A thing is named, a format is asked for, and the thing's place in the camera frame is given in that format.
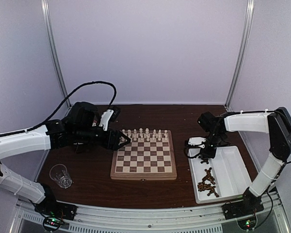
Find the brown chess pieces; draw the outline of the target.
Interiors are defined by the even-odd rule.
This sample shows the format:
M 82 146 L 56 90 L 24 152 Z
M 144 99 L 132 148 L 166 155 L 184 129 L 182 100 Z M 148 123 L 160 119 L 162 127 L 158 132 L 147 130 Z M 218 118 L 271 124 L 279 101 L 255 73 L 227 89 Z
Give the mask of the brown chess pieces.
M 202 159 L 200 163 L 201 164 L 203 164 L 203 163 L 209 164 L 209 160 L 208 159 Z

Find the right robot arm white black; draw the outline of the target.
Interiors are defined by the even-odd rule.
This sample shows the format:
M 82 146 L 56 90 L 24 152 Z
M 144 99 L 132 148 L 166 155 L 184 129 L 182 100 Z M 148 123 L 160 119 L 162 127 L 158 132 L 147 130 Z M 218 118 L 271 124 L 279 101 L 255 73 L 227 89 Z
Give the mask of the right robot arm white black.
M 261 196 L 275 183 L 291 155 L 291 116 L 285 107 L 275 110 L 227 112 L 219 116 L 205 112 L 197 120 L 208 133 L 198 143 L 202 159 L 215 158 L 224 144 L 227 133 L 241 132 L 257 135 L 268 153 L 261 164 L 256 178 L 243 193 L 239 210 L 242 214 L 251 213 L 260 205 Z

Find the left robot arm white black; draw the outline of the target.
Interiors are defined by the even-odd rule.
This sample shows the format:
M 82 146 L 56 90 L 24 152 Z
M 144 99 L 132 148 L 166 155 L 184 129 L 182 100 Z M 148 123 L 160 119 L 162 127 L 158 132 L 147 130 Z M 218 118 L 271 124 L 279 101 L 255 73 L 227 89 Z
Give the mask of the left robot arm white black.
M 101 115 L 88 102 L 75 103 L 63 119 L 46 120 L 41 126 L 0 134 L 0 187 L 31 200 L 50 216 L 58 214 L 60 205 L 48 185 L 22 177 L 1 160 L 38 150 L 60 149 L 66 146 L 98 144 L 108 150 L 119 150 L 131 139 L 119 130 L 109 128 L 120 113 L 116 106 Z

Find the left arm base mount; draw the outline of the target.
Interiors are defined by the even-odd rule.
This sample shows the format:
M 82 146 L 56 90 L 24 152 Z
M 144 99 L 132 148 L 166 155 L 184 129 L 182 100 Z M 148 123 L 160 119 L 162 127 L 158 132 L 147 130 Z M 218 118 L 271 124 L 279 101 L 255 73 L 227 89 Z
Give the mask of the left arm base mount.
M 53 216 L 64 220 L 74 220 L 77 206 L 62 202 L 53 202 L 47 204 L 35 204 L 36 211 L 45 215 Z

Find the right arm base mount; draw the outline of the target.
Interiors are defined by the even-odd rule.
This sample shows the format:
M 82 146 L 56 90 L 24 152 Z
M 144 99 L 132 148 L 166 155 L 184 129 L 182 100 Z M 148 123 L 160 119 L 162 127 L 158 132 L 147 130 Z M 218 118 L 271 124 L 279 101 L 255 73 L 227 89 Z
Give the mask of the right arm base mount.
M 247 215 L 252 215 L 254 212 L 260 212 L 264 210 L 262 204 L 258 204 L 256 207 L 245 207 L 243 201 L 225 203 L 222 206 L 225 219 L 239 218 Z

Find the wooden chess board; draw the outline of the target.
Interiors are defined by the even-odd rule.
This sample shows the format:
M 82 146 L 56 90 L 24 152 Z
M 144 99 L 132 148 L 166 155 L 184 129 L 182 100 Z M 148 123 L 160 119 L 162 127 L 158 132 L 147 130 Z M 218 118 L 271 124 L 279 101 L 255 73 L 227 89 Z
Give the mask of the wooden chess board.
M 110 178 L 141 181 L 175 180 L 177 169 L 172 134 L 167 142 L 131 140 L 130 144 L 114 151 Z

